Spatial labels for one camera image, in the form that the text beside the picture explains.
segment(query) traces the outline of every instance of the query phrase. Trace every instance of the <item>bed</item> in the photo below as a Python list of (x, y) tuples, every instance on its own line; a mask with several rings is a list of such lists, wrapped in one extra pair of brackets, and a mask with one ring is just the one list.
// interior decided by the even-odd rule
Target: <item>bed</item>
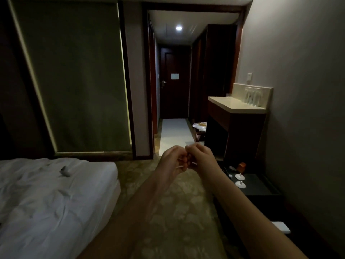
[(109, 221), (119, 194), (113, 162), (0, 161), (0, 258), (77, 257)]

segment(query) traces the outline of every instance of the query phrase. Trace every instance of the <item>patterned carpet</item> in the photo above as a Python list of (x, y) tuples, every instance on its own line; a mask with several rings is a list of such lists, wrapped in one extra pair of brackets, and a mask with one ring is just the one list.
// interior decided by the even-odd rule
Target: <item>patterned carpet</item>
[[(121, 195), (112, 217), (149, 177), (158, 162), (157, 155), (154, 160), (116, 162)], [(222, 234), (212, 195), (205, 191), (197, 173), (188, 169), (162, 196), (153, 211), (150, 227), (137, 244), (132, 258), (218, 259), (241, 256)]]

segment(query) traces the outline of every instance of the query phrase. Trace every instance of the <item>white tile floor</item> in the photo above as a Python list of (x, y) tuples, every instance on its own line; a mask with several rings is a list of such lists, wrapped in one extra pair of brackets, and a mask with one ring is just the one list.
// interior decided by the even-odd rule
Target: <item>white tile floor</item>
[(159, 156), (174, 145), (185, 147), (194, 143), (186, 119), (163, 119)]

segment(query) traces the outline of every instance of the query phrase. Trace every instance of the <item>wooden wardrobe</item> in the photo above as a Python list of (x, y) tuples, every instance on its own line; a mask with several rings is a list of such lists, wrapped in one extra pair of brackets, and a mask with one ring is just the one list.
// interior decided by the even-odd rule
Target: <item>wooden wardrobe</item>
[(206, 122), (209, 96), (226, 96), (234, 62), (237, 25), (209, 24), (192, 46), (189, 120)]

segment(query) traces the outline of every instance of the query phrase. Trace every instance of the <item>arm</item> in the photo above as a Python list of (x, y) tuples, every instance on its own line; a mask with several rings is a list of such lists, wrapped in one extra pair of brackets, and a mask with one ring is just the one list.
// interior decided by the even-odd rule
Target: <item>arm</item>
[(196, 143), (186, 146), (186, 150), (191, 154), (188, 161), (190, 168), (211, 187), (251, 258), (307, 258), (229, 180), (208, 147)]
[[(79, 259), (129, 258), (151, 219), (153, 208), (176, 176), (187, 169), (187, 152), (174, 146), (163, 153), (152, 175), (140, 186), (112, 222), (85, 248)], [(111, 240), (112, 245), (103, 242)]]

